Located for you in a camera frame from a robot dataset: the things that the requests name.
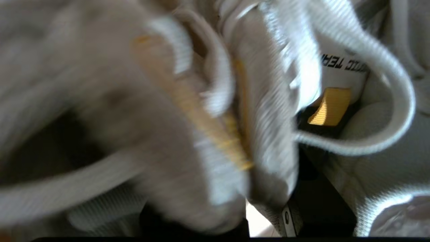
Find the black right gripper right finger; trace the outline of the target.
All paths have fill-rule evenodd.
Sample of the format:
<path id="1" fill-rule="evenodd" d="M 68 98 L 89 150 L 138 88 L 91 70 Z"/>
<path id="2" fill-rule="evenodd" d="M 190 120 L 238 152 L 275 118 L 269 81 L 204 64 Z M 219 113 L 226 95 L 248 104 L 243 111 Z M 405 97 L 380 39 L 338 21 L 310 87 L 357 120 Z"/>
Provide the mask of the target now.
<path id="1" fill-rule="evenodd" d="M 299 150 L 299 175 L 286 204 L 286 237 L 350 237 L 356 216 L 331 182 Z"/>

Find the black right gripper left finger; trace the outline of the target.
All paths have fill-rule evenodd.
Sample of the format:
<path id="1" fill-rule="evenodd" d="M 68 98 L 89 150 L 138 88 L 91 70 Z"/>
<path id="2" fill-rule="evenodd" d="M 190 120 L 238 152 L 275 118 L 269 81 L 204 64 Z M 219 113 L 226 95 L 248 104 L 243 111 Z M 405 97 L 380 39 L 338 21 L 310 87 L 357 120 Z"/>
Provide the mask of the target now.
<path id="1" fill-rule="evenodd" d="M 167 221 L 150 205 L 145 205 L 139 216 L 143 238 L 249 238 L 249 224 L 246 218 L 233 229 L 220 234 L 197 232 L 173 221 Z"/>

